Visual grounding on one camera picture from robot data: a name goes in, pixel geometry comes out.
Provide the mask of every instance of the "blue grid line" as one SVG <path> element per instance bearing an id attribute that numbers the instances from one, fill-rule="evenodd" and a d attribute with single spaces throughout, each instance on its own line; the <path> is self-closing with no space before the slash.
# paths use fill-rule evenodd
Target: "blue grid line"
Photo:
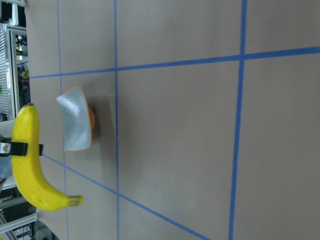
<path id="1" fill-rule="evenodd" d="M 97 186 L 109 191 L 110 193 L 115 194 L 115 195 L 119 196 L 120 198 L 122 198 L 122 199 L 124 199 L 124 200 L 126 200 L 126 201 L 128 201 L 128 202 L 130 202 L 130 203 L 132 203 L 132 204 L 134 204 L 134 205 L 136 205 L 138 207 L 140 207 L 141 209 L 144 209 L 147 212 L 149 212 L 149 213 L 151 213 L 151 214 L 153 214 L 153 215 L 165 220 L 166 222 L 168 222 L 168 223 L 170 223 L 170 224 L 172 224 L 172 225 L 174 225 L 174 226 L 176 226 L 176 227 L 178 227 L 178 228 L 180 228 L 180 229 L 182 229 L 182 230 L 184 230 L 184 231 L 186 231 L 186 232 L 188 232 L 188 233 L 190 233 L 190 234 L 192 234 L 192 235 L 194 235 L 194 236 L 196 236 L 196 237 L 198 237 L 198 238 L 200 238 L 202 240 L 210 240 L 210 238 L 208 238 L 206 236 L 203 236 L 202 234 L 200 234 L 200 233 L 198 233 L 198 232 L 196 232 L 196 231 L 194 231 L 194 230 L 192 230 L 192 229 L 190 229 L 190 228 L 188 228 L 188 227 L 186 227 L 186 226 L 184 226 L 184 225 L 182 225 L 182 224 L 180 224 L 180 223 L 178 223 L 178 222 L 176 222 L 176 221 L 174 221 L 174 220 L 172 220 L 172 219 L 170 219 L 170 218 L 168 218 L 168 217 L 166 217 L 166 216 L 164 216 L 164 215 L 162 215 L 162 214 L 160 214 L 160 213 L 158 213 L 158 212 L 156 212 L 156 211 L 154 211 L 154 210 L 152 210 L 152 209 L 150 209 L 150 208 L 148 208 L 148 207 L 146 207 L 146 206 L 144 206 L 144 205 L 142 205 L 140 203 L 138 203 L 137 201 L 134 201 L 133 199 L 131 199 L 131 198 L 129 198 L 129 197 L 123 195 L 123 194 L 118 193 L 116 190 L 113 190 L 112 188 L 110 188 L 110 187 L 108 187 L 108 186 L 106 186 L 106 185 L 104 185 L 104 184 L 92 179 L 91 177 L 88 177 L 88 176 L 82 174 L 81 172 L 79 172 L 79 171 L 77 171 L 77 170 L 75 170 L 75 169 L 73 169 L 73 168 L 71 168 L 71 167 L 69 167 L 69 166 L 57 161 L 57 160 L 55 160 L 54 158 L 52 158 L 52 157 L 50 157 L 50 156 L 48 156 L 46 154 L 42 154 L 42 156 L 47 158 L 47 159 L 49 159 L 50 161 L 58 164 L 59 166 L 61 166 L 61 167 L 65 168 L 65 169 L 67 169 L 67 170 L 79 175 L 80 177 L 92 182 L 93 184 L 95 184 L 95 185 L 97 185 Z"/>
<path id="2" fill-rule="evenodd" d="M 320 46 L 247 53 L 247 54 L 244 54 L 244 59 L 245 60 L 266 59 L 266 58 L 278 58 L 278 57 L 308 55 L 308 54 L 320 54 Z M 87 74 L 109 73 L 109 72 L 116 72 L 116 71 L 120 72 L 120 71 L 140 70 L 140 69 L 154 69 L 154 68 L 167 68 L 167 67 L 176 67 L 176 66 L 223 63 L 223 62 L 239 61 L 241 57 L 242 57 L 241 55 L 229 55 L 229 56 L 218 56 L 218 57 L 211 57 L 211 58 L 183 60 L 183 61 L 169 61 L 169 62 L 160 62 L 160 63 L 143 64 L 143 65 L 121 66 L 121 67 L 103 68 L 103 69 L 87 70 L 87 71 L 74 71 L 74 72 L 65 72 L 65 73 L 56 73 L 56 74 L 47 74 L 47 75 L 36 75 L 36 76 L 31 76 L 30 79 L 45 79 L 45 78 L 54 78 L 59 76 L 87 75 Z"/>
<path id="3" fill-rule="evenodd" d="M 119 193 L 119 124 L 118 124 L 118 42 L 117 42 L 117 0 L 113 1 L 114 17 L 114 66 L 115 66 L 115 169 L 116 169 L 116 192 Z M 119 194 L 116 195 L 116 239 L 120 240 L 120 206 Z"/>
<path id="4" fill-rule="evenodd" d="M 237 174 L 238 174 L 238 154 L 241 130 L 241 109 L 243 97 L 244 71 L 245 71 L 245 53 L 246 53 L 246 28 L 247 28 L 247 0 L 242 0 L 241 7 L 241 36 L 240 36 L 240 61 L 238 73 L 238 90 L 236 100 L 236 117 L 234 130 L 231 197 L 230 197 L 230 215 L 229 215 L 229 235 L 228 240 L 234 239 L 234 223 L 237 194 Z"/>
<path id="5" fill-rule="evenodd" d="M 61 63 L 61 48 L 60 48 L 60 6 L 59 0 L 56 0 L 56 19 L 57 19 L 57 37 L 58 37 L 58 57 L 59 57 L 59 80 L 60 80 L 60 94 L 63 92 L 63 84 L 62 84 L 62 63 Z M 62 135 L 62 149 L 63 149 L 63 164 L 66 165 L 66 155 L 65 155 L 65 138 Z M 63 167 L 63 176 L 64 176 L 64 193 L 67 194 L 67 174 L 66 168 Z M 68 209 L 65 209 L 65 224 L 66 224 L 66 238 L 69 240 L 69 219 L 68 219 Z"/>

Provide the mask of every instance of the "floor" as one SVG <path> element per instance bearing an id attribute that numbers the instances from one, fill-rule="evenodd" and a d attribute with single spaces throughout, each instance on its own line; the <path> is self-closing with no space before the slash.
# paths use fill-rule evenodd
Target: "floor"
<path id="1" fill-rule="evenodd" d="M 28 0 L 44 175 L 61 240 L 320 235 L 320 4 Z M 56 98 L 83 85 L 92 148 L 64 152 Z"/>

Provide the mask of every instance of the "banana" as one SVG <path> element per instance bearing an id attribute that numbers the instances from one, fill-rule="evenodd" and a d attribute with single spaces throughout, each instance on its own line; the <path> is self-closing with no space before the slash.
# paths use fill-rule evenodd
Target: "banana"
<path id="1" fill-rule="evenodd" d="M 12 156 L 12 172 L 24 198 L 36 208 L 56 211 L 78 206 L 83 196 L 68 196 L 46 180 L 39 162 L 39 117 L 32 103 L 24 106 L 16 117 L 12 142 L 27 143 L 26 156 Z"/>

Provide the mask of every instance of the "yellow banana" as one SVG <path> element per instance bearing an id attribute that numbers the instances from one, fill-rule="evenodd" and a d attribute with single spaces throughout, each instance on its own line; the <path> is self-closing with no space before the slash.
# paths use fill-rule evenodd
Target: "yellow banana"
<path id="1" fill-rule="evenodd" d="M 24 198 L 35 207 L 55 211 L 78 206 L 82 196 L 68 196 L 45 179 L 39 162 L 39 117 L 35 106 L 24 106 L 16 117 L 12 142 L 27 143 L 26 156 L 12 156 L 12 172 Z"/>

